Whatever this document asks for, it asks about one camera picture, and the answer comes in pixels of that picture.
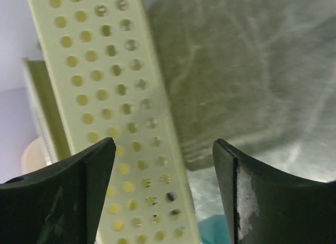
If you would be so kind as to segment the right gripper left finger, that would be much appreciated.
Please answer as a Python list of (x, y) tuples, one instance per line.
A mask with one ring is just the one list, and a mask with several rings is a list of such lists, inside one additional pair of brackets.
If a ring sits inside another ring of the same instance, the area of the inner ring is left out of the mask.
[(1, 243), (94, 243), (116, 153), (112, 138), (1, 184)]

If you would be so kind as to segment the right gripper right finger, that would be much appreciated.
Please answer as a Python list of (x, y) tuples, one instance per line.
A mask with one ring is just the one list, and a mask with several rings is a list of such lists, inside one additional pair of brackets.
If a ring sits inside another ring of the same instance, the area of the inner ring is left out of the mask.
[(283, 172), (222, 139), (213, 159), (231, 243), (335, 243), (335, 182)]

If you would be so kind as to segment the pale green perforated box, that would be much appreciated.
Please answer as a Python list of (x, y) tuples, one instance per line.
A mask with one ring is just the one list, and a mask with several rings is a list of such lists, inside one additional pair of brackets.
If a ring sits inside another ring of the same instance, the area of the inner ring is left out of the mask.
[(142, 0), (28, 0), (69, 150), (117, 146), (99, 243), (200, 243)]

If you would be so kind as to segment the blue translucent plastic container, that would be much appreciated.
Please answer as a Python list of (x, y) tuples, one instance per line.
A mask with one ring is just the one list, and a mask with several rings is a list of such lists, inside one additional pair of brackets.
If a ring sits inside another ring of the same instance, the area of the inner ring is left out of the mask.
[(198, 223), (202, 244), (230, 244), (224, 215), (213, 215)]

